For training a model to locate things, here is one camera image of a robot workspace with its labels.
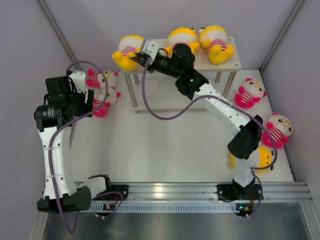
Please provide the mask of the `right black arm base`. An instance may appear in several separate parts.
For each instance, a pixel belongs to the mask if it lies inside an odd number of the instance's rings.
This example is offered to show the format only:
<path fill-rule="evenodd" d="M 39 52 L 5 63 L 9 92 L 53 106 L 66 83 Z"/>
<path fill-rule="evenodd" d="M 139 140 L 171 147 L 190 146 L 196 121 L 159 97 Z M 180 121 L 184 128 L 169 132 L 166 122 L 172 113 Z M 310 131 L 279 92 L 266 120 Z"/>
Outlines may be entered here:
<path fill-rule="evenodd" d="M 259 184 L 253 184 L 242 187 L 237 183 L 232 184 L 218 184 L 217 196 L 218 199 L 224 202 L 232 202 L 237 200 L 259 200 L 262 189 Z"/>

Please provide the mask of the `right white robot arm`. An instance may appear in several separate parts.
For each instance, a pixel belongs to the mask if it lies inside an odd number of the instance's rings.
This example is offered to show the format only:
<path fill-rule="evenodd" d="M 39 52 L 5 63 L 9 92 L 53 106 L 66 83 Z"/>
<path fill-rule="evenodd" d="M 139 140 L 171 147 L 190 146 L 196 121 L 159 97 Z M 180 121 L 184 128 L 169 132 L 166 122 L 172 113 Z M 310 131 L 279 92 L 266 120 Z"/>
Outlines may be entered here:
<path fill-rule="evenodd" d="M 144 72 L 156 71 L 175 78 L 175 87 L 183 96 L 192 104 L 199 103 L 228 128 L 233 139 L 227 149 L 235 157 L 233 192 L 240 199 L 246 198 L 255 182 L 254 165 L 249 158 L 259 146 L 263 119 L 259 115 L 251 116 L 219 94 L 194 68 L 196 57 L 189 46 L 179 43 L 173 47 L 171 56 L 164 56 L 153 45 L 153 41 L 147 40 L 130 59 L 143 66 Z"/>

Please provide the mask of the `yellow toy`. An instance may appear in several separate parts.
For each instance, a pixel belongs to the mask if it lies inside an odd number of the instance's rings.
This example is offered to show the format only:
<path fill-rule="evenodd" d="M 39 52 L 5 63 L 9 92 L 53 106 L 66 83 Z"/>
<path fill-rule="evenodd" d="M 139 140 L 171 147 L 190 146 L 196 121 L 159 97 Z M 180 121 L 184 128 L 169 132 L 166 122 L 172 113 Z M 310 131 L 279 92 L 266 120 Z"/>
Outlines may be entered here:
<path fill-rule="evenodd" d="M 259 145 L 259 147 L 250 154 L 247 160 L 252 163 L 252 167 L 264 168 L 272 163 L 274 156 L 275 152 L 273 149 Z M 232 154 L 230 155 L 230 164 L 232 168 L 236 167 L 236 158 Z M 255 170 L 255 172 L 263 173 L 267 171 L 273 171 L 273 169 L 274 166 L 271 166 L 270 168 Z"/>
<path fill-rule="evenodd" d="M 221 65 L 233 57 L 234 47 L 227 44 L 228 35 L 222 26 L 201 27 L 198 32 L 199 44 L 206 49 L 208 59 L 213 65 Z"/>
<path fill-rule="evenodd" d="M 112 54 L 114 62 L 124 71 L 134 71 L 138 63 L 130 58 L 130 53 L 139 53 L 145 39 L 139 35 L 127 35 L 123 37 L 116 52 Z"/>
<path fill-rule="evenodd" d="M 200 44 L 198 42 L 198 36 L 194 28 L 179 27 L 174 29 L 166 39 L 167 47 L 164 49 L 169 56 L 173 53 L 173 48 L 177 44 L 187 45 L 193 54 L 198 50 Z"/>

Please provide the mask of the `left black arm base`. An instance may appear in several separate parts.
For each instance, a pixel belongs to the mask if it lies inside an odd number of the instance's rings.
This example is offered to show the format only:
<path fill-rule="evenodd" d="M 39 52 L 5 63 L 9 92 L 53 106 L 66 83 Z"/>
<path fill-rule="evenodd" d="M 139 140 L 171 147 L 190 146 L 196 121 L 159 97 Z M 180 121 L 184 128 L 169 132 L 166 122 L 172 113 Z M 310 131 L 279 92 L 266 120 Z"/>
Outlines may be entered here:
<path fill-rule="evenodd" d="M 123 200 L 126 200 L 129 194 L 129 185 L 127 184 L 113 184 L 111 187 L 111 190 L 113 192 L 119 192 L 122 197 Z M 118 194 L 111 194 L 109 197 L 110 200 L 112 201 L 120 201 L 121 197 Z"/>

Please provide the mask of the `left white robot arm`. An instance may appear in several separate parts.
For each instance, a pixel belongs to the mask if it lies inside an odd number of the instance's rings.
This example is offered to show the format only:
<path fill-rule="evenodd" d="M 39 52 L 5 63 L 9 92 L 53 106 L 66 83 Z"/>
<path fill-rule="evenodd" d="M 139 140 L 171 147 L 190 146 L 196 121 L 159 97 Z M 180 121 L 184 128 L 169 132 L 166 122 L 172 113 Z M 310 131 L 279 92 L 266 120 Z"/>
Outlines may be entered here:
<path fill-rule="evenodd" d="M 74 120 L 93 109 L 94 91 L 86 90 L 83 71 L 47 78 L 45 85 L 44 103 L 34 112 L 45 164 L 44 192 L 37 209 L 50 214 L 86 211 L 96 196 L 107 200 L 113 194 L 106 174 L 92 176 L 80 185 L 75 184 L 72 176 Z"/>

